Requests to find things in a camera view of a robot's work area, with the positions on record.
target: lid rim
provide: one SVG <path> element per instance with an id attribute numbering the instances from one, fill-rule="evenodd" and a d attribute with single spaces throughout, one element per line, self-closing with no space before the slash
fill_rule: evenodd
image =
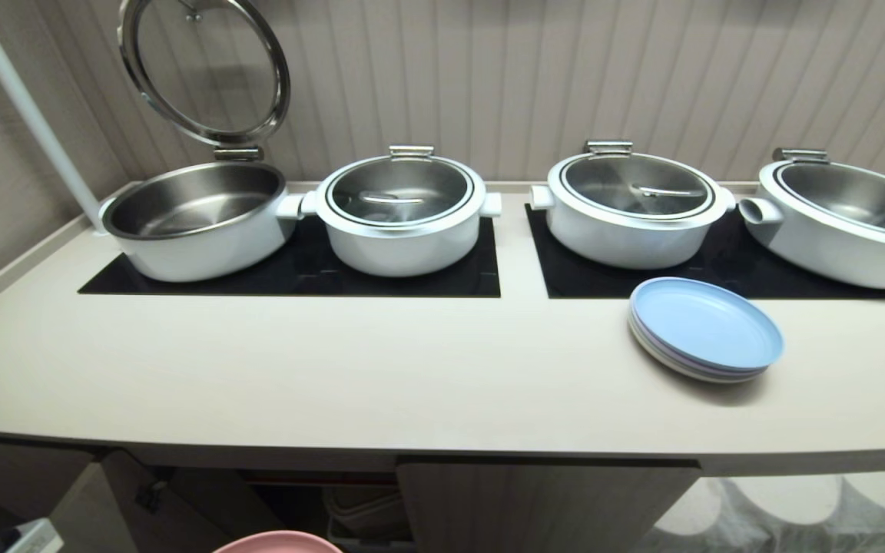
<path id="1" fill-rule="evenodd" d="M 638 154 L 628 154 L 628 155 L 625 155 L 624 157 L 618 157 L 618 158 L 621 158 L 622 160 L 629 160 L 630 157 L 637 157 L 637 155 Z M 600 158 L 600 157 L 610 157 L 610 155 L 595 154 L 595 153 L 594 154 L 586 154 L 585 157 L 582 158 L 582 160 L 574 160 L 572 162 L 569 162 L 569 164 L 566 164 L 562 168 L 562 171 L 559 172 L 559 179 L 562 180 L 562 186 L 565 186 L 565 189 L 568 190 L 568 192 L 570 194 L 572 194 L 572 196 L 575 196 L 577 199 L 582 200 L 582 202 L 586 202 L 587 204 L 590 204 L 590 206 L 597 207 L 597 209 L 611 211 L 611 213 L 618 214 L 621 217 L 638 218 L 639 220 L 657 220 L 657 221 L 682 220 L 682 218 L 692 217 L 692 216 L 695 216 L 695 214 L 701 213 L 702 211 L 708 209 L 711 206 L 711 204 L 713 204 L 715 202 L 715 196 L 716 196 L 715 190 L 711 189 L 708 186 L 708 183 L 706 183 L 704 180 L 700 179 L 701 182 L 706 185 L 706 187 L 705 187 L 706 188 L 705 202 L 701 206 L 692 207 L 691 210 L 678 211 L 678 213 L 676 213 L 676 214 L 637 214 L 634 211 L 619 210 L 619 209 L 617 209 L 617 207 L 611 207 L 611 206 L 607 206 L 607 204 L 601 204 L 599 202 L 596 202 L 596 200 L 588 198 L 588 197 L 584 196 L 583 194 L 579 193 L 579 191 L 577 191 L 575 188 L 573 188 L 573 186 L 571 184 L 569 184 L 568 180 L 565 179 L 565 172 L 568 171 L 568 169 L 570 167 L 573 167 L 573 165 L 580 164 L 580 162 L 587 161 L 587 160 L 593 160 L 593 158 Z"/>
<path id="2" fill-rule="evenodd" d="M 790 207 L 800 211 L 804 216 L 812 217 L 815 220 L 818 220 L 819 223 L 829 224 L 832 227 L 838 227 L 839 230 L 845 231 L 853 231 L 858 230 L 859 232 L 854 232 L 856 234 L 866 233 L 864 238 L 870 239 L 880 239 L 885 238 L 885 228 L 876 227 L 873 224 L 867 224 L 860 220 L 854 220 L 850 217 L 842 216 L 842 214 L 837 214 L 835 211 L 825 209 L 825 207 L 819 206 L 811 200 L 804 198 L 804 196 L 800 195 L 798 192 L 791 189 L 791 186 L 787 185 L 787 182 L 784 182 L 784 179 L 781 178 L 781 173 L 784 169 L 791 167 L 791 165 L 802 164 L 801 161 L 777 161 L 773 164 L 765 165 L 763 169 L 760 171 L 760 181 L 761 184 L 764 184 L 765 178 L 769 179 L 771 182 L 777 185 L 777 189 L 784 193 L 786 198 L 794 199 L 797 201 L 796 204 L 789 203 Z M 870 171 L 870 169 L 865 169 L 862 167 L 856 167 L 856 165 L 849 164 L 837 164 L 837 162 L 832 161 L 829 163 L 830 167 L 842 167 L 843 169 L 850 169 L 850 171 L 858 171 L 868 174 L 870 176 L 875 176 L 885 181 L 885 175 L 882 173 L 877 173 L 875 171 Z"/>
<path id="3" fill-rule="evenodd" d="M 368 164 L 370 161 L 383 160 L 383 158 L 387 157 L 390 157 L 390 155 L 379 155 L 379 157 L 369 157 L 366 160 L 354 161 L 353 164 L 344 165 L 344 167 L 337 169 L 330 176 L 327 176 L 326 179 L 323 179 L 323 182 L 317 187 L 317 196 L 323 197 L 322 202 L 317 202 L 317 217 L 328 227 L 340 232 L 366 238 L 393 239 L 414 238 L 447 230 L 447 228 L 464 223 L 467 218 L 473 217 L 474 214 L 480 213 L 485 195 L 487 195 L 484 180 L 476 171 L 467 167 L 466 164 L 450 160 L 448 157 L 438 157 L 438 155 L 433 155 L 432 159 L 446 162 L 446 164 L 450 164 L 453 168 L 463 172 L 463 175 L 467 177 L 467 188 L 469 189 L 467 200 L 453 210 L 452 213 L 448 213 L 443 217 L 433 218 L 433 220 L 421 220 L 414 224 L 405 224 L 404 227 L 379 227 L 379 225 L 359 223 L 359 221 L 351 220 L 351 218 L 342 217 L 326 202 L 327 193 L 329 193 L 333 183 L 340 179 L 340 176 L 356 167 Z"/>
<path id="4" fill-rule="evenodd" d="M 718 193 L 719 185 L 708 175 L 699 171 L 694 167 L 682 164 L 681 162 L 669 160 L 666 157 L 658 157 L 658 155 L 650 154 L 630 154 L 630 157 L 643 157 L 653 161 L 664 162 L 664 164 L 673 165 L 682 171 L 691 173 L 693 176 L 703 182 L 708 189 L 709 201 L 703 207 L 694 213 L 686 211 L 686 214 L 677 214 L 678 217 L 657 218 L 657 217 L 639 217 L 638 214 L 629 213 L 629 211 L 621 211 L 611 209 L 610 207 L 597 204 L 592 200 L 584 200 L 580 195 L 572 191 L 572 187 L 565 184 L 562 179 L 562 171 L 572 162 L 582 161 L 584 158 L 600 157 L 597 154 L 579 154 L 567 157 L 565 160 L 559 161 L 549 171 L 548 185 L 555 195 L 566 206 L 573 210 L 585 214 L 587 217 L 596 218 L 596 220 L 604 221 L 607 224 L 617 224 L 623 227 L 641 228 L 642 230 L 670 230 L 681 231 L 691 230 L 691 228 L 705 227 L 705 225 L 713 224 L 720 220 L 726 214 L 727 207 L 724 205 L 722 196 Z"/>
<path id="5" fill-rule="evenodd" d="M 407 220 L 400 221 L 399 223 L 380 223 L 379 221 L 366 220 L 364 217 L 356 217 L 354 214 L 347 213 L 346 210 L 342 209 L 337 202 L 333 199 L 333 192 L 337 186 L 337 183 L 341 182 L 343 178 L 349 175 L 351 172 L 358 171 L 358 169 L 362 167 L 366 167 L 367 165 L 378 164 L 378 162 L 382 161 L 391 161 L 391 162 L 403 162 L 407 164 L 407 162 L 432 162 L 432 164 L 443 164 L 447 168 L 453 169 L 458 172 L 460 176 L 463 177 L 463 182 L 466 186 L 466 191 L 463 193 L 462 198 L 458 200 L 458 202 L 452 204 L 452 206 L 447 207 L 445 210 L 440 211 L 437 214 L 432 214 L 429 217 L 422 217 L 418 220 Z M 473 196 L 474 186 L 473 179 L 471 175 L 469 175 L 466 171 L 463 171 L 457 165 L 454 165 L 452 162 L 447 160 L 444 157 L 436 157 L 435 155 L 427 155 L 427 157 L 394 157 L 394 155 L 380 155 L 380 157 L 371 157 L 368 160 L 361 160 L 357 162 L 357 164 L 351 164 L 349 167 L 345 167 L 344 171 L 338 172 L 337 175 L 334 175 L 335 178 L 331 177 L 330 185 L 326 187 L 326 192 L 323 193 L 323 199 L 329 204 L 330 209 L 333 210 L 337 216 L 345 218 L 345 220 L 353 221 L 356 224 L 365 225 L 365 227 L 375 227 L 380 230 L 407 230 L 409 227 L 415 227 L 419 224 L 427 224 L 432 223 L 434 220 L 440 220 L 440 218 L 448 217 L 450 214 L 456 213 L 463 207 L 464 204 L 470 201 L 471 196 Z"/>
<path id="6" fill-rule="evenodd" d="M 148 71 L 141 60 L 140 47 L 138 47 L 138 25 L 141 22 L 141 14 L 143 14 L 145 7 L 152 3 L 152 0 L 122 1 L 117 29 L 118 49 L 121 53 L 122 63 L 125 65 L 129 77 L 132 78 L 132 83 L 141 93 L 141 97 L 155 112 L 176 126 L 177 129 L 187 136 L 215 147 L 250 146 L 250 144 L 256 144 L 257 141 L 273 135 L 285 119 L 289 109 L 291 92 L 289 67 L 277 36 L 256 8 L 248 0 L 224 0 L 224 2 L 242 15 L 242 18 L 255 29 L 255 34 L 263 43 L 271 65 L 273 65 L 276 85 L 268 115 L 248 129 L 222 131 L 208 127 L 176 109 L 171 102 L 162 97 L 162 94 L 159 94 L 157 87 L 148 76 Z"/>

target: induction cooktop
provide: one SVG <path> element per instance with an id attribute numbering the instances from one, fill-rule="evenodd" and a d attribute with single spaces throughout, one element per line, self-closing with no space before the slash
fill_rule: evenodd
<path id="1" fill-rule="evenodd" d="M 199 283 L 162 283 L 139 273 L 123 254 L 88 281 L 81 294 L 210 296 L 501 297 L 494 223 L 480 220 L 480 237 L 463 259 L 439 272 L 387 279 L 357 272 L 333 254 L 319 218 L 299 221 L 273 255 L 238 273 Z"/>
<path id="2" fill-rule="evenodd" d="M 885 290 L 838 283 L 784 261 L 753 239 L 737 211 L 709 228 L 688 262 L 663 270 L 625 270 L 573 253 L 552 236 L 545 211 L 524 209 L 550 298 L 626 298 L 644 280 L 685 277 L 747 298 L 885 299 Z"/>

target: lid handle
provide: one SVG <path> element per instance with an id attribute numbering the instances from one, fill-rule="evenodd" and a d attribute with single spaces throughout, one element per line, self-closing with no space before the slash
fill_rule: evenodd
<path id="1" fill-rule="evenodd" d="M 624 155 L 628 157 L 633 151 L 633 143 L 629 140 L 587 140 L 583 148 L 587 154 Z"/>
<path id="2" fill-rule="evenodd" d="M 378 192 L 369 192 L 362 190 L 358 194 L 363 202 L 369 204 L 421 204 L 425 202 L 422 198 L 398 198 L 394 194 L 381 194 Z"/>
<path id="3" fill-rule="evenodd" d="M 814 147 L 778 147 L 774 161 L 806 161 L 809 164 L 828 164 L 828 151 Z"/>
<path id="4" fill-rule="evenodd" d="M 391 157 L 429 157 L 436 152 L 435 146 L 404 146 L 391 144 L 387 148 Z"/>
<path id="5" fill-rule="evenodd" d="M 656 196 L 672 196 L 675 198 L 699 198 L 705 196 L 704 190 L 667 190 L 664 188 L 652 188 L 650 186 L 641 186 L 639 184 L 630 185 L 631 188 L 644 196 L 651 198 Z"/>
<path id="6" fill-rule="evenodd" d="M 261 146 L 215 147 L 214 160 L 217 161 L 262 161 L 264 151 Z"/>

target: round glass lid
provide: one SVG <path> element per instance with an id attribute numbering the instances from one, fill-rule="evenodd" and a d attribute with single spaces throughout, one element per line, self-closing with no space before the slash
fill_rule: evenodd
<path id="1" fill-rule="evenodd" d="M 218 147 L 263 140 L 289 106 L 289 70 L 249 0 L 123 0 L 118 42 L 141 95 Z"/>
<path id="2" fill-rule="evenodd" d="M 840 164 L 789 164 L 777 169 L 784 189 L 851 223 L 885 230 L 885 177 Z"/>
<path id="3" fill-rule="evenodd" d="M 562 184 L 587 204 L 630 217 L 689 217 L 713 203 L 695 173 L 638 154 L 579 158 L 562 169 Z"/>
<path id="4" fill-rule="evenodd" d="M 469 176 L 445 161 L 381 157 L 341 175 L 326 200 L 357 223 L 408 227 L 453 213 L 472 192 Z"/>

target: white pole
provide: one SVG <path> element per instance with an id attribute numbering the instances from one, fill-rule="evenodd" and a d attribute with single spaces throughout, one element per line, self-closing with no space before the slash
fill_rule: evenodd
<path id="1" fill-rule="evenodd" d="M 101 209 L 98 199 L 94 198 L 94 193 L 91 192 L 87 183 L 84 182 L 81 173 L 74 167 L 74 162 L 71 161 L 67 151 L 64 151 L 63 146 L 60 145 L 57 136 L 53 134 L 53 129 L 50 128 L 49 123 L 46 122 L 45 117 L 43 117 L 38 106 L 36 106 L 36 102 L 29 95 L 25 84 L 22 84 L 22 79 L 18 76 L 18 73 L 15 73 L 15 67 L 9 61 L 9 56 L 2 49 L 2 45 L 0 45 L 0 82 L 5 87 L 6 94 L 9 94 L 13 104 L 15 104 L 15 108 L 20 112 L 22 120 L 25 120 L 29 130 L 32 131 L 32 135 L 36 137 L 39 146 L 43 148 L 46 157 L 49 157 L 50 161 L 53 162 L 53 167 L 57 169 L 57 173 L 60 174 L 60 178 L 67 185 L 67 189 L 71 191 L 74 199 L 77 200 L 77 203 L 81 205 L 81 209 L 84 210 L 91 223 L 94 224 L 94 228 L 98 232 L 104 232 L 101 218 L 98 217 L 98 211 Z"/>

